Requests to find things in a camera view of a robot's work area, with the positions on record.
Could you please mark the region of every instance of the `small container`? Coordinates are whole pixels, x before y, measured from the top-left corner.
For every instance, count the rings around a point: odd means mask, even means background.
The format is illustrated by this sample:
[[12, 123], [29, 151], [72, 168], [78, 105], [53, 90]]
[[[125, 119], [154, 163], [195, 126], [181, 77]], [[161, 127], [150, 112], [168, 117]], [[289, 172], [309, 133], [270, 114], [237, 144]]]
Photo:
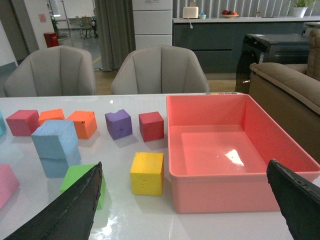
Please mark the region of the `small container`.
[[201, 12], [198, 17], [199, 19], [206, 19], [207, 15], [205, 15], [204, 12]]

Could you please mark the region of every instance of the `yellow cube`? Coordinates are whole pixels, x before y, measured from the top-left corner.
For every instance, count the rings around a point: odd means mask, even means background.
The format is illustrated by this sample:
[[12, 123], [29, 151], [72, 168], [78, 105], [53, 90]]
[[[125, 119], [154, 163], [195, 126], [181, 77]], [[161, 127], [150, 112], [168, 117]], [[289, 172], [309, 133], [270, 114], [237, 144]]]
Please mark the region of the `yellow cube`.
[[133, 194], [161, 196], [164, 185], [164, 154], [136, 152], [130, 177]]

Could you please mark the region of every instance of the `white cabinet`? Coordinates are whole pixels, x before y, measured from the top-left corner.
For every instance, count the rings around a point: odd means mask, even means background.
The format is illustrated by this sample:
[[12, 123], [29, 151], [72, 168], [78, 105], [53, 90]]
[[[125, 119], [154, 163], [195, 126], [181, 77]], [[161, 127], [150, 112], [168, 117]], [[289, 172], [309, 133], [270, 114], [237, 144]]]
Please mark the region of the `white cabinet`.
[[132, 0], [135, 48], [172, 46], [173, 1]]

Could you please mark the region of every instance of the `beige sofa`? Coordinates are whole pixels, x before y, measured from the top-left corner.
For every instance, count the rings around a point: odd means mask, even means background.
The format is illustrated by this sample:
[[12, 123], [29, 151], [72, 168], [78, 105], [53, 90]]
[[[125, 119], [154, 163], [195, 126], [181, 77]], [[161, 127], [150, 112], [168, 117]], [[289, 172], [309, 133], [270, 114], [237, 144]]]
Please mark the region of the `beige sofa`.
[[252, 64], [249, 95], [320, 163], [320, 30], [309, 35], [307, 64]]

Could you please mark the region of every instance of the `red trash can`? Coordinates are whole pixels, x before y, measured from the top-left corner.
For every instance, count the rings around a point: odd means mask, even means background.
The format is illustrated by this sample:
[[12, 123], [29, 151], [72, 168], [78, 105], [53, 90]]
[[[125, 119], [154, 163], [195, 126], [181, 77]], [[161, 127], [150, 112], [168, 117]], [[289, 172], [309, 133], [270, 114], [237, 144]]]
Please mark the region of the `red trash can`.
[[46, 32], [43, 35], [48, 48], [59, 46], [57, 34], [55, 32]]

